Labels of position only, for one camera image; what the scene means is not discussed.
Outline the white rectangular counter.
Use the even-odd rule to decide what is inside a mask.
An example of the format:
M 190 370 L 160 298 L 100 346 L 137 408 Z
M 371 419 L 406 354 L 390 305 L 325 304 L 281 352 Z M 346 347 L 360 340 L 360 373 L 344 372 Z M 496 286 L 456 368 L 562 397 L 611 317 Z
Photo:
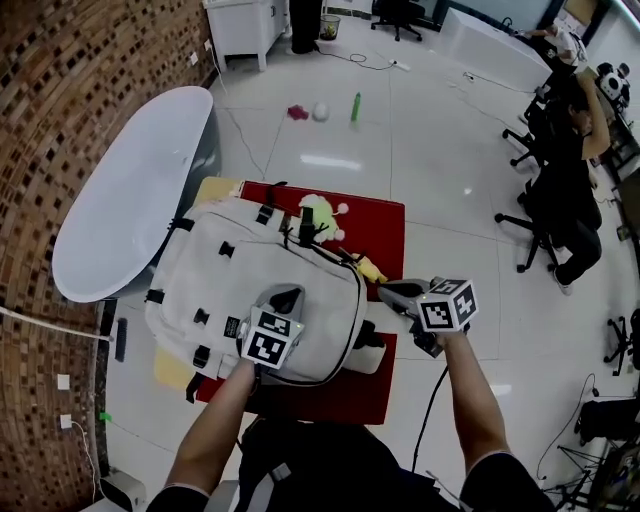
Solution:
M 457 9 L 447 11 L 435 51 L 483 78 L 521 92 L 533 92 L 552 74 L 534 49 Z

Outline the brown notice board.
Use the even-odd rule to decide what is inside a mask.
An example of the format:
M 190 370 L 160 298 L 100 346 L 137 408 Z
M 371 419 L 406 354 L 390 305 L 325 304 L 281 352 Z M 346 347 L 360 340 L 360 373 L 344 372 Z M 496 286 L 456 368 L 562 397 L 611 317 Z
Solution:
M 581 25 L 588 26 L 598 3 L 599 0 L 566 0 L 564 10 Z

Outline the red tablecloth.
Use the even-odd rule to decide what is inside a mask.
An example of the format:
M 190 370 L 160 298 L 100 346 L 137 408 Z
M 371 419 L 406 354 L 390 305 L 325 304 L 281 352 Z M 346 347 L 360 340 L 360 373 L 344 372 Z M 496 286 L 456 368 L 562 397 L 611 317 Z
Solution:
M 300 200 L 312 189 L 282 182 L 267 185 L 244 181 L 240 197 L 259 203 L 272 202 L 288 214 L 299 213 Z M 326 191 L 315 191 L 334 206 L 346 203 L 349 212 L 338 221 L 345 230 L 342 245 L 350 253 L 365 254 L 389 279 L 403 277 L 405 206 L 388 200 Z M 391 390 L 397 336 L 374 322 L 386 351 L 376 373 L 341 370 L 327 384 L 307 391 L 300 387 L 272 386 L 258 391 L 247 410 L 254 414 L 329 421 L 356 425 L 381 425 L 385 421 Z

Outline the black handheld device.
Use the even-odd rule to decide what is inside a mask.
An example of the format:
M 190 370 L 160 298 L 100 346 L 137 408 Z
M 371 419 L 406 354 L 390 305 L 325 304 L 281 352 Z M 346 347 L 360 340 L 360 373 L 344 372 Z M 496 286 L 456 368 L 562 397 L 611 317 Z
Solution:
M 311 207 L 303 207 L 299 217 L 288 215 L 285 217 L 285 224 L 281 228 L 285 243 L 293 240 L 303 248 L 311 248 L 317 245 L 315 237 L 329 228 L 328 225 L 320 223 L 318 226 L 314 224 L 313 209 Z

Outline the white bathtub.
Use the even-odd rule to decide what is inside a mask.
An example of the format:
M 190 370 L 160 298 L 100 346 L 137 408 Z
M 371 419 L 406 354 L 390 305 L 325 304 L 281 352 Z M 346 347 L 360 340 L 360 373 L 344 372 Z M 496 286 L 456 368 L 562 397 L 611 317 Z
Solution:
M 212 94 L 184 86 L 127 121 L 71 206 L 56 238 L 52 273 L 68 300 L 92 303 L 146 290 L 172 220 L 201 182 L 220 174 Z

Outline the yellow rubber chicken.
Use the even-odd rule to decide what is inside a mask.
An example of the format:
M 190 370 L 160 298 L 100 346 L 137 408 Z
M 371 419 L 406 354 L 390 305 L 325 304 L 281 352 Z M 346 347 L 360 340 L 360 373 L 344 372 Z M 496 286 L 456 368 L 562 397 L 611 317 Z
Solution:
M 351 259 L 356 270 L 370 283 L 384 284 L 388 281 L 388 278 L 365 254 L 352 253 Z

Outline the black bag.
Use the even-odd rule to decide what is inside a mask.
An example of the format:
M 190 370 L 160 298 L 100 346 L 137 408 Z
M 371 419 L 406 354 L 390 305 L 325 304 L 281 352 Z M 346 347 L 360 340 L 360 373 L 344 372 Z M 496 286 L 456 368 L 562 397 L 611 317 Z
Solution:
M 582 445 L 595 438 L 628 441 L 640 434 L 640 398 L 588 401 L 574 426 Z

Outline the person's right forearm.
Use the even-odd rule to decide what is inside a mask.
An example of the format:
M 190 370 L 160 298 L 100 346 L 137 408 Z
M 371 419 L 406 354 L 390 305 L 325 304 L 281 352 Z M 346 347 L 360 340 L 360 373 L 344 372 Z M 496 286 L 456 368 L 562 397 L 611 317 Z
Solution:
M 510 452 L 498 401 L 463 332 L 439 333 L 452 389 L 454 422 L 466 473 L 483 458 Z

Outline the light grey backpack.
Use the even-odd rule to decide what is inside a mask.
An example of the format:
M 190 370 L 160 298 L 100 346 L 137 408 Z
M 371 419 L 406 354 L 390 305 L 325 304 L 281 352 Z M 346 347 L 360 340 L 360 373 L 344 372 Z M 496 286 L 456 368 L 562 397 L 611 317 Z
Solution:
M 280 369 L 255 364 L 271 385 L 312 387 L 339 371 L 372 374 L 384 342 L 365 318 L 367 287 L 351 255 L 326 243 L 303 248 L 281 228 L 291 215 L 272 202 L 207 201 L 174 220 L 145 298 L 157 343 L 198 375 L 228 377 L 241 357 L 241 326 L 259 295 L 292 283 L 305 289 L 304 331 Z

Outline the black office chair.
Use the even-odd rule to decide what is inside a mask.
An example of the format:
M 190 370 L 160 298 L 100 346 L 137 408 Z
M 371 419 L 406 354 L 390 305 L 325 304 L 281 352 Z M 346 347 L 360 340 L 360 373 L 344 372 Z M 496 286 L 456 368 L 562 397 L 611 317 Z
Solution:
M 370 28 L 375 30 L 378 26 L 391 26 L 395 29 L 395 40 L 400 41 L 400 30 L 414 34 L 418 42 L 423 38 L 412 24 L 425 15 L 425 8 L 413 0 L 374 0 L 372 13 L 378 16 L 378 20 L 372 22 Z
M 545 110 L 546 104 L 545 97 L 536 93 L 523 114 L 528 127 L 525 135 L 520 135 L 509 128 L 503 130 L 503 139 L 511 137 L 527 149 L 519 158 L 510 160 L 512 167 L 517 167 L 527 158 L 534 158 L 540 168 L 550 163 L 550 144 L 553 133 L 548 112 Z
M 640 308 L 633 312 L 629 320 L 619 316 L 617 319 L 609 319 L 607 326 L 613 329 L 617 339 L 614 352 L 604 357 L 606 364 L 617 361 L 617 367 L 612 375 L 618 377 L 621 374 L 626 355 L 630 356 L 633 368 L 640 371 Z
M 602 216 L 594 198 L 596 187 L 587 169 L 565 172 L 547 166 L 517 197 L 524 219 L 504 213 L 494 216 L 498 224 L 509 223 L 533 235 L 528 260 L 517 266 L 518 272 L 528 270 L 542 248 L 551 258 L 548 270 L 568 286 L 600 260 Z

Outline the brown wooden desk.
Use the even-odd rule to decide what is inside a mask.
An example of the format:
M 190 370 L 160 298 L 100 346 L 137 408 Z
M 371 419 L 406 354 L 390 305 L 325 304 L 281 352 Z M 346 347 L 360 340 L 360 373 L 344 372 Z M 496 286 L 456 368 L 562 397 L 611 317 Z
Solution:
M 640 167 L 621 181 L 617 191 L 625 223 L 640 239 Z

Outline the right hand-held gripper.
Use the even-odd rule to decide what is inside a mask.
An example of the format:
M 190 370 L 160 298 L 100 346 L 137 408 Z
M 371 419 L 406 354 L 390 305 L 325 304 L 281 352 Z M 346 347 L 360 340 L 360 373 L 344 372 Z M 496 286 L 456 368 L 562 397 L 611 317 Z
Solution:
M 414 316 L 409 332 L 414 344 L 432 358 L 442 347 L 437 334 L 467 332 L 478 313 L 472 280 L 436 277 L 387 281 L 379 285 L 378 297 L 395 313 Z

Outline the white handled floor brush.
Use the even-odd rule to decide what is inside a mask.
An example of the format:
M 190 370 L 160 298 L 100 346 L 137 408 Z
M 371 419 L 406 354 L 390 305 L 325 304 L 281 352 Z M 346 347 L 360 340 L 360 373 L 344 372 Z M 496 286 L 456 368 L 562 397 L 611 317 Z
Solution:
M 118 320 L 117 326 L 116 326 L 116 334 L 112 336 L 112 335 L 101 335 L 101 334 L 83 332 L 83 331 L 79 331 L 79 330 L 75 330 L 67 327 L 58 326 L 44 320 L 36 319 L 33 317 L 29 317 L 25 314 L 18 313 L 16 311 L 10 310 L 3 306 L 0 306 L 0 314 L 3 316 L 8 316 L 10 318 L 13 318 L 31 325 L 35 325 L 41 328 L 45 328 L 51 331 L 78 336 L 86 339 L 113 343 L 115 345 L 116 352 L 118 353 L 118 356 L 116 357 L 116 359 L 118 361 L 123 361 L 124 359 L 124 353 L 126 352 L 127 332 L 128 332 L 128 323 L 126 318 L 120 318 Z

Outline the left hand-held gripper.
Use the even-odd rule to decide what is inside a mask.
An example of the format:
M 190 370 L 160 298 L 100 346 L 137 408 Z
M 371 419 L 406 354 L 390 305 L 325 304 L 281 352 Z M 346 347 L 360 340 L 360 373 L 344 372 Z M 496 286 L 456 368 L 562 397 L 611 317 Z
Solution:
M 270 369 L 280 369 L 304 331 L 301 323 L 305 289 L 292 283 L 267 288 L 241 326 L 241 357 Z M 269 312 L 287 310 L 287 316 Z

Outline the white sink cabinet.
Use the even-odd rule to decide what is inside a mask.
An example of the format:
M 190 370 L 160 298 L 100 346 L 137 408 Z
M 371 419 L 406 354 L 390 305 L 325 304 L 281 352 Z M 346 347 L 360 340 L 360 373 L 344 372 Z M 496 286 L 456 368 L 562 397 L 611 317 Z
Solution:
M 289 0 L 202 0 L 220 72 L 228 57 L 253 55 L 267 68 L 267 53 L 290 26 Z

